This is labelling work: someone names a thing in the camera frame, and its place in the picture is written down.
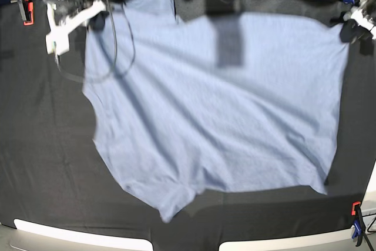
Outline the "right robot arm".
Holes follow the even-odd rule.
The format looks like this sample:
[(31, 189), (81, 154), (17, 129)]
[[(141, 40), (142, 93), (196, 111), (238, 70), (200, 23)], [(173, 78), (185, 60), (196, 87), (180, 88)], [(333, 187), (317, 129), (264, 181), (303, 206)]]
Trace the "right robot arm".
[[(33, 0), (16, 0), (25, 25), (34, 22)], [(42, 0), (47, 6), (51, 32), (67, 34), (79, 26), (89, 26), (94, 31), (105, 27), (106, 18), (111, 15), (109, 1), (102, 0)]]

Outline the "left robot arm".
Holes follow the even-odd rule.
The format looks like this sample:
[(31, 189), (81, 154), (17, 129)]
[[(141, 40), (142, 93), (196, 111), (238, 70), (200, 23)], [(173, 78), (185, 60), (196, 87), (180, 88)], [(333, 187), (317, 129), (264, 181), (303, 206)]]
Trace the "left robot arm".
[(375, 0), (366, 0), (358, 6), (341, 13), (343, 26), (340, 39), (343, 43), (351, 43), (358, 39), (375, 41)]

